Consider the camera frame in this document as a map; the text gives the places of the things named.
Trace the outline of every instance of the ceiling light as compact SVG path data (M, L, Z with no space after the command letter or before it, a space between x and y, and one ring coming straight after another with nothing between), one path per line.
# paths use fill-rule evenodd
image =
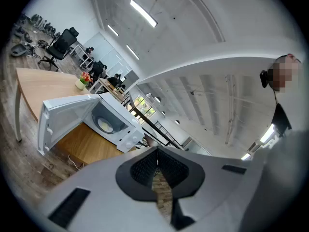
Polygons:
M161 102L161 98L160 98L160 97L155 97L155 100L156 100L157 102Z
M131 51L131 53L133 53L133 55L139 60L140 58L135 54L135 52L133 52L133 50L130 48L130 46L126 45L127 48L129 48L129 50Z
M110 25L107 24L107 26L110 28L110 30L112 30L112 32L113 32L114 34L117 35L117 37L119 36L119 34L118 34Z
M242 160L246 160L249 156L250 156L250 154L247 153L247 154L244 155L241 159L242 159Z
M135 1L131 0L130 3L134 9L136 9L149 23L151 26L155 27L158 23Z
M265 143L267 141L267 139L272 135L272 133L274 132L274 124L271 124L271 126L268 128L268 130L266 131L266 133L264 134L264 136L260 139L260 141L262 143Z

